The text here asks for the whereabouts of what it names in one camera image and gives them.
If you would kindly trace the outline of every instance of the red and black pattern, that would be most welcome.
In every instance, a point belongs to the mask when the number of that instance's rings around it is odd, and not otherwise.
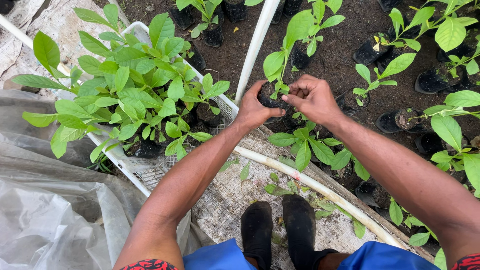
[[[480,253],[461,258],[455,263],[452,270],[480,270]]]
[[[120,270],[178,270],[175,266],[166,261],[157,259],[146,259],[135,262]]]

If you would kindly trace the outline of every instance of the black shoe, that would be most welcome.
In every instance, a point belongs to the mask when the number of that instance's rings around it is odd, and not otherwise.
[[[267,202],[252,203],[241,216],[243,255],[254,258],[262,270],[272,265],[272,208]]]
[[[288,254],[296,270],[317,270],[320,260],[334,249],[315,251],[315,213],[305,198],[295,194],[282,200],[287,229]]]

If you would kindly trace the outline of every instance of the hand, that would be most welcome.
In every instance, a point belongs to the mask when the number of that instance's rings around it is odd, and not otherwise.
[[[258,92],[267,80],[257,81],[245,93],[241,100],[240,110],[233,121],[233,124],[240,125],[248,129],[248,133],[259,127],[270,117],[280,117],[285,115],[285,110],[280,108],[264,107],[257,99]]]
[[[289,87],[290,94],[283,95],[282,99],[295,106],[312,122],[327,126],[346,117],[325,80],[304,74]]]

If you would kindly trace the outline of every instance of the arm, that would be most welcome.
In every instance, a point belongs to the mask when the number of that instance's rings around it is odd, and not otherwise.
[[[303,75],[290,91],[286,102],[339,137],[396,201],[432,229],[449,267],[480,252],[480,202],[458,181],[345,116],[326,81]]]
[[[245,93],[240,111],[229,127],[190,152],[165,174],[140,209],[114,270],[144,259],[160,259],[184,269],[177,244],[178,223],[240,140],[268,118],[285,114],[285,110],[263,107],[257,100],[264,82],[256,82]]]

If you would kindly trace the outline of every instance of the person's forearm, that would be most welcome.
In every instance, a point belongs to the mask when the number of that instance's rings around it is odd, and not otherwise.
[[[176,226],[248,132],[248,128],[233,123],[190,152],[165,174],[142,211],[152,212],[164,218],[164,222]]]
[[[344,117],[327,128],[406,210],[435,233],[469,224],[479,202],[453,177],[402,145]]]

